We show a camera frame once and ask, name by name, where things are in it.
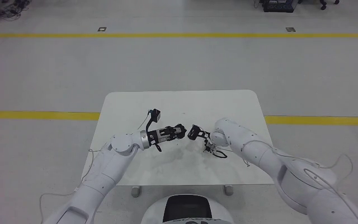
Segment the floor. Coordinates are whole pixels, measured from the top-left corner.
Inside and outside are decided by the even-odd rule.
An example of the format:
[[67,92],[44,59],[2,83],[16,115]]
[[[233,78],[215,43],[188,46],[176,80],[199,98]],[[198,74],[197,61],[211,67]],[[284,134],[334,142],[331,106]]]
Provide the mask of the floor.
[[[251,0],[33,1],[0,33],[358,33],[356,0],[306,0],[295,12],[263,13]],[[358,116],[356,38],[0,38],[0,111],[99,112],[114,91],[250,89],[264,115]],[[0,119],[0,223],[39,223],[39,196],[79,182],[96,121]],[[332,164],[358,164],[357,126],[269,125],[274,145]],[[343,176],[349,165],[335,171]],[[342,185],[358,204],[358,171]],[[116,187],[95,223],[139,223],[156,200],[198,193],[226,206],[236,223],[309,223],[272,185],[147,186],[137,199]],[[66,198],[44,198],[44,215]]]

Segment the white table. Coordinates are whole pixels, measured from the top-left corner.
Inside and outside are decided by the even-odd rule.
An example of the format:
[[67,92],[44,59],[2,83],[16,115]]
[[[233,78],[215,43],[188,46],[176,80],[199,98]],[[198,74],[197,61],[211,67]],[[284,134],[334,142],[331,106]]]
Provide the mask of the white table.
[[[154,108],[161,111],[161,119],[149,130],[181,123],[187,133],[193,124],[211,132],[218,119],[227,117],[272,143],[257,96],[251,90],[113,92],[105,98],[91,149],[100,149],[114,134],[136,131],[147,111]],[[202,152],[201,138],[176,139],[162,143],[161,148],[163,152],[155,146],[138,151],[118,185],[272,184],[266,173],[254,165],[247,167],[232,152],[225,151],[226,159]],[[89,153],[83,174],[91,159]]]

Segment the yellow floor line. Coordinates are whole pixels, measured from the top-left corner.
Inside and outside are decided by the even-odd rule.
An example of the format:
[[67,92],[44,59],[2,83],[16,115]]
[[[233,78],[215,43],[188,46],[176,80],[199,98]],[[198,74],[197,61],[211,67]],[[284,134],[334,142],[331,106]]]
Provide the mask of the yellow floor line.
[[[59,111],[0,111],[0,119],[98,120],[100,113]],[[265,116],[267,124],[358,125],[355,116]]]
[[265,116],[266,124],[358,125],[356,116]]
[[59,111],[0,111],[0,119],[98,120],[100,113]]
[[0,34],[0,38],[358,38],[358,34],[254,34],[254,33],[95,33]]

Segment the white cable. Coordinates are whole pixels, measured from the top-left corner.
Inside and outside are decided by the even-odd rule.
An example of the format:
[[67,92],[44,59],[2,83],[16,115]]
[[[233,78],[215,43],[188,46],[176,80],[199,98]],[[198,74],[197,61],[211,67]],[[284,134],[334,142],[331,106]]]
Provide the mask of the white cable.
[[149,113],[148,113],[147,116],[145,117],[145,119],[144,119],[144,121],[142,122],[142,124],[137,128],[137,130],[139,130],[139,128],[144,124],[144,122],[147,120],[148,116],[149,116]]
[[337,194],[341,199],[342,201],[347,205],[347,207],[349,208],[349,210],[351,210],[351,212],[354,214],[354,216],[357,218],[358,220],[358,215],[354,212],[354,210],[351,208],[351,206],[348,204],[348,202],[339,194],[338,191],[336,191],[333,186],[327,182],[326,180],[324,180],[322,177],[320,177],[319,175],[317,175],[315,172],[313,172],[312,170],[309,170],[309,169],[306,169],[304,168],[303,171],[306,173],[307,176],[309,176],[312,180],[314,180],[317,184],[319,184],[320,186],[322,186],[323,188],[327,189],[325,186],[323,186],[320,182],[318,182],[316,179],[312,178],[310,175],[307,174],[307,171],[312,173],[313,175],[315,175],[316,177],[320,178],[321,181],[323,181],[325,184],[327,184],[334,192],[335,194]]
[[42,201],[43,196],[45,196],[45,195],[69,196],[69,195],[74,194],[74,193],[78,190],[78,188],[81,186],[83,179],[88,175],[88,173],[90,172],[90,170],[91,170],[91,168],[92,168],[93,160],[95,159],[95,154],[94,154],[94,152],[99,152],[100,150],[93,151],[92,149],[89,149],[88,151],[89,151],[89,152],[92,152],[92,162],[91,162],[91,165],[89,166],[89,169],[88,169],[87,173],[81,178],[81,182],[80,182],[79,185],[74,189],[73,192],[71,192],[71,193],[69,193],[69,194],[44,193],[44,194],[42,194],[42,195],[40,196],[40,198],[39,198],[39,201],[40,201],[39,206],[40,206],[40,214],[41,214],[41,222],[40,222],[41,224],[43,224],[43,222],[44,222],[43,208],[42,208],[42,205],[41,205],[41,201]]
[[268,143],[266,143],[266,142],[264,142],[264,141],[260,141],[260,140],[251,140],[251,141],[246,142],[246,143],[243,145],[241,151],[243,151],[244,148],[245,148],[245,146],[246,146],[248,143],[251,143],[251,142],[262,142],[262,143],[268,145],[268,146],[271,148],[272,152],[273,152],[274,154],[278,155],[278,156],[300,159],[300,160],[303,160],[303,161],[306,161],[306,162],[312,164],[313,166],[318,165],[318,168],[322,168],[322,169],[330,169],[330,168],[335,167],[335,166],[338,164],[338,162],[339,162],[339,160],[341,159],[341,157],[342,157],[342,156],[346,156],[346,157],[349,159],[350,163],[351,163],[351,170],[350,170],[350,172],[349,172],[344,178],[342,178],[340,181],[338,181],[338,183],[337,183],[337,185],[336,185],[336,186],[337,186],[337,190],[336,190],[328,181],[324,180],[322,177],[320,177],[319,175],[317,175],[317,174],[316,174],[315,172],[313,172],[312,170],[309,170],[309,169],[304,168],[303,171],[306,173],[307,176],[309,176],[312,180],[314,180],[314,181],[315,181],[317,184],[319,184],[321,187],[327,189],[325,186],[323,186],[320,182],[318,182],[318,181],[317,181],[315,178],[313,178],[311,175],[308,175],[308,174],[307,174],[307,171],[310,172],[310,173],[312,173],[312,174],[315,175],[316,177],[320,178],[325,184],[327,184],[334,192],[331,192],[329,189],[327,189],[327,190],[329,190],[329,191],[330,191],[331,193],[333,193],[333,194],[334,194],[334,193],[337,194],[337,195],[342,199],[342,201],[347,205],[347,207],[351,210],[351,212],[354,214],[354,216],[355,216],[355,217],[357,218],[357,220],[358,220],[358,215],[354,212],[354,210],[351,208],[351,206],[347,203],[347,201],[346,201],[346,200],[339,194],[339,192],[338,192],[338,187],[339,187],[339,185],[343,182],[343,180],[345,180],[345,179],[353,172],[353,162],[352,162],[351,158],[350,158],[348,155],[346,155],[346,154],[341,154],[341,155],[337,158],[336,162],[334,162],[334,164],[333,164],[332,166],[324,167],[324,166],[320,166],[320,164],[312,163],[312,162],[310,162],[310,161],[308,161],[308,160],[305,160],[304,158],[295,157],[295,156],[285,156],[285,155],[279,154],[279,153],[275,152],[275,150],[277,150],[277,148],[275,148],[275,150],[274,150],[273,146],[269,145]]

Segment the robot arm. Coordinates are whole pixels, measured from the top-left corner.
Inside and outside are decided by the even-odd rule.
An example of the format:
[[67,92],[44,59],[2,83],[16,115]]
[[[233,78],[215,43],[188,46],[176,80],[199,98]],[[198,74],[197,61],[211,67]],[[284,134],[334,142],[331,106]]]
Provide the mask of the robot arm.
[[218,120],[209,136],[213,145],[229,146],[236,155],[266,172],[286,204],[307,214],[311,223],[358,223],[357,207],[331,188],[337,184],[332,170],[273,148],[229,119]]
[[[152,118],[151,121],[154,122],[159,119]],[[104,197],[121,180],[138,149],[145,150],[155,145],[161,151],[159,143],[183,138],[185,131],[181,124],[153,131],[148,131],[147,126],[147,131],[113,136],[92,161],[87,176],[69,202],[57,209],[45,224],[93,223],[95,213]]]

